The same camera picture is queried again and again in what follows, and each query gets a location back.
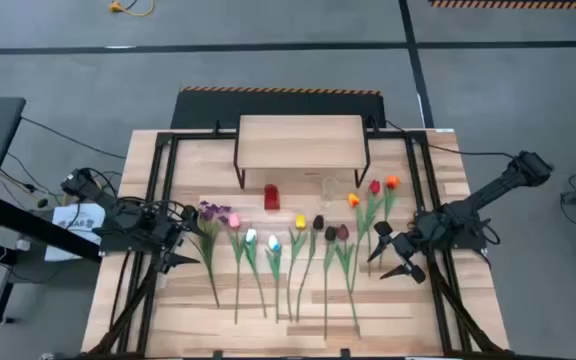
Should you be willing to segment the clear glass vase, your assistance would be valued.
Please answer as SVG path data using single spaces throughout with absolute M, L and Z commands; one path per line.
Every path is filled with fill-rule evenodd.
M 334 177 L 325 177 L 321 183 L 321 208 L 328 209 L 337 196 L 339 182 Z

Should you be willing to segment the white and blue tulip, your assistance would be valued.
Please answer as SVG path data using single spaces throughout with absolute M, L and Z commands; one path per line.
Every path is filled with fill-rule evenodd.
M 280 288 L 280 267 L 282 258 L 282 247 L 278 238 L 271 234 L 268 237 L 267 248 L 265 249 L 266 257 L 274 279 L 275 294 L 275 322 L 279 322 L 279 288 Z

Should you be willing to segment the yellow-orange artificial tulip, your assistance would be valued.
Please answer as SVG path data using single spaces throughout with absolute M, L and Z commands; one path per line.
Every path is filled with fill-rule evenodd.
M 350 281 L 350 290 L 354 291 L 356 274 L 358 269 L 358 255 L 360 252 L 362 239 L 366 234 L 366 232 L 368 231 L 369 223 L 373 217 L 372 210 L 374 205 L 374 196 L 371 193 L 368 194 L 368 205 L 366 210 L 363 210 L 361 208 L 360 198 L 355 193 L 350 193 L 348 195 L 348 203 L 350 207 L 355 210 L 356 227 L 357 227 L 357 239 L 354 250 L 353 271 Z

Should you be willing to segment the white artificial tulip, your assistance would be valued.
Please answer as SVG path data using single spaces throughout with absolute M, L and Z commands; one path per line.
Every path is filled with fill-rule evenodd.
M 263 316 L 267 317 L 263 287 L 257 268 L 257 230 L 254 228 L 249 228 L 244 236 L 244 252 L 257 284 Z

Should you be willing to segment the red artificial tulip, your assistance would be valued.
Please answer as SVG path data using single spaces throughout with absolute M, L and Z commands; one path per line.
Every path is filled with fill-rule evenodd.
M 381 191 L 381 183 L 377 180 L 372 180 L 369 185 L 368 205 L 366 209 L 366 218 L 365 218 L 365 229 L 368 239 L 368 250 L 372 249 L 371 226 L 374 222 L 375 214 L 383 202 L 383 198 L 380 195 L 380 191 Z

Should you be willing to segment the pink artificial tulip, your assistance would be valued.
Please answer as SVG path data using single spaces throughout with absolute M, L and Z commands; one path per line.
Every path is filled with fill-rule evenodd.
M 240 293 L 240 266 L 241 258 L 244 251 L 244 245 L 239 237 L 239 230 L 241 227 L 241 221 L 239 215 L 236 213 L 231 213 L 228 218 L 228 226 L 230 231 L 228 236 L 231 241 L 231 246 L 234 252 L 236 261 L 236 291 L 235 291 L 235 310 L 234 310 L 234 323 L 238 323 L 238 310 L 239 310 L 239 293 Z

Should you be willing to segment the black floor mat striped edge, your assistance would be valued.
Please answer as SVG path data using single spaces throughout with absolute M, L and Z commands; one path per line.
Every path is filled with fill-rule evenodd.
M 242 115 L 360 115 L 386 125 L 377 90 L 187 86 L 177 95 L 171 127 L 233 128 Z

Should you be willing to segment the orange artificial tulip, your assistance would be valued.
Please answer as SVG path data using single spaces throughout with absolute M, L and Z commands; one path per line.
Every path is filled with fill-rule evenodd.
M 395 199 L 395 189 L 399 186 L 400 179 L 395 175 L 388 175 L 384 188 L 384 220 L 388 221 L 389 214 Z

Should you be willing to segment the purple artificial flower bunch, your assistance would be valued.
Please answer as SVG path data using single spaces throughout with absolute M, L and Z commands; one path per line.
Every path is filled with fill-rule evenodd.
M 210 288 L 214 297 L 215 305 L 220 307 L 220 301 L 217 294 L 213 271 L 213 256 L 217 239 L 224 226 L 228 224 L 228 218 L 231 213 L 230 206 L 217 205 L 202 200 L 199 203 L 199 218 L 198 227 L 205 233 L 197 237 L 196 241 L 192 244 L 201 255 L 203 263 L 206 267 Z

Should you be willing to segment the black metal table frame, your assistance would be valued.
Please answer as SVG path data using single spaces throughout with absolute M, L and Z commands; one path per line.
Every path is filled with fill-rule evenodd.
M 291 283 L 292 317 L 287 304 L 287 277 L 291 260 L 289 230 L 297 233 L 295 218 L 308 220 L 322 215 L 326 224 L 356 226 L 346 196 L 354 176 L 340 176 L 337 196 L 328 209 L 321 208 L 318 176 L 289 174 L 279 179 L 281 208 L 268 213 L 263 208 L 263 181 L 254 174 L 239 187 L 233 167 L 235 141 L 231 134 L 150 130 L 133 134 L 125 167 L 122 190 L 143 195 L 154 156 L 166 158 L 175 151 L 176 171 L 171 195 L 185 204 L 202 200 L 230 206 L 244 228 L 257 230 L 257 268 L 264 292 L 267 317 L 263 316 L 257 284 L 245 257 L 241 258 L 238 323 L 234 323 L 236 261 L 230 238 L 221 232 L 213 256 L 213 271 L 220 307 L 215 305 L 203 260 L 186 238 L 182 255 L 200 261 L 182 265 L 158 278 L 149 320 L 135 316 L 128 333 L 127 348 L 148 358 L 209 357 L 336 357 L 349 349 L 356 357 L 439 356 L 443 352 L 431 288 L 408 277 L 380 279 L 394 267 L 397 256 L 387 253 L 368 262 L 376 238 L 363 238 L 358 255 L 353 298 L 360 326 L 358 338 L 351 306 L 338 261 L 328 272 L 328 335 L 324 338 L 325 241 L 317 237 L 316 253 L 303 289 L 300 321 L 296 321 L 297 295 L 307 263 L 309 240 L 294 264 Z M 279 288 L 279 322 L 275 322 L 274 279 L 266 257 L 268 237 L 274 234 L 282 247 Z

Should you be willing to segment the yellow artificial tulip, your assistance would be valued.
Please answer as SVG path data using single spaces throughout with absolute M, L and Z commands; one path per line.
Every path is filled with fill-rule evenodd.
M 288 314 L 289 319 L 292 320 L 292 306 L 291 306 L 291 283 L 292 283 L 292 274 L 294 269 L 294 264 L 297 260 L 297 257 L 305 243 L 305 234 L 304 231 L 306 230 L 306 217 L 303 214 L 297 214 L 295 219 L 295 228 L 297 233 L 294 234 L 292 230 L 289 230 L 289 235 L 291 238 L 291 260 L 290 266 L 288 271 L 287 277 L 287 304 L 288 304 Z

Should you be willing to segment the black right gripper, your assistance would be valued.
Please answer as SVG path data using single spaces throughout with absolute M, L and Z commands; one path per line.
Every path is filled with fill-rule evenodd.
M 411 261 L 411 258 L 417 252 L 422 252 L 430 261 L 428 271 L 431 275 L 431 282 L 433 284 L 441 284 L 442 274 L 438 268 L 437 261 L 432 259 L 435 243 L 439 239 L 438 233 L 440 232 L 440 228 L 441 225 L 437 224 L 433 228 L 419 229 L 414 227 L 408 232 L 395 233 L 388 222 L 378 222 L 374 225 L 374 230 L 379 235 L 379 240 L 367 261 L 372 262 L 380 256 L 389 245 L 392 245 L 402 263 L 381 275 L 380 278 L 386 279 L 406 275 L 412 277 L 416 283 L 421 284 L 425 281 L 426 274 L 418 265 Z

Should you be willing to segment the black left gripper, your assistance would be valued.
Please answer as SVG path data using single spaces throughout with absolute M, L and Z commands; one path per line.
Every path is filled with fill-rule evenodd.
M 181 212 L 177 212 L 166 206 L 157 218 L 157 227 L 155 234 L 161 235 L 162 240 L 158 252 L 154 255 L 154 264 L 152 268 L 155 271 L 168 273 L 172 268 L 184 264 L 199 264 L 200 261 L 176 253 L 184 239 L 184 232 L 192 232 L 198 236 L 206 236 L 206 233 L 200 228 L 197 219 L 197 209 L 191 205 L 182 207 Z

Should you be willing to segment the red glass vase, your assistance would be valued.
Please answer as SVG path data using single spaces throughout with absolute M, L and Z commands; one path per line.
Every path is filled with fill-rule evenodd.
M 267 184 L 264 187 L 264 209 L 266 211 L 278 211 L 280 209 L 280 194 L 278 187 Z

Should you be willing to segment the dark maroon artificial tulip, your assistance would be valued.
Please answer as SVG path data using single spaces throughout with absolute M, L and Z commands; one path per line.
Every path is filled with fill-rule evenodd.
M 351 257 L 354 251 L 354 246 L 348 244 L 349 239 L 349 230 L 346 225 L 342 224 L 336 228 L 336 237 L 339 241 L 339 244 L 336 247 L 336 254 L 340 261 L 343 273 L 344 273 L 344 281 L 348 293 L 348 299 L 351 306 L 352 312 L 352 319 L 354 330 L 358 338 L 361 337 L 360 326 L 357 318 L 354 298 L 353 298 L 353 290 L 351 289 L 350 283 L 350 267 L 351 267 Z

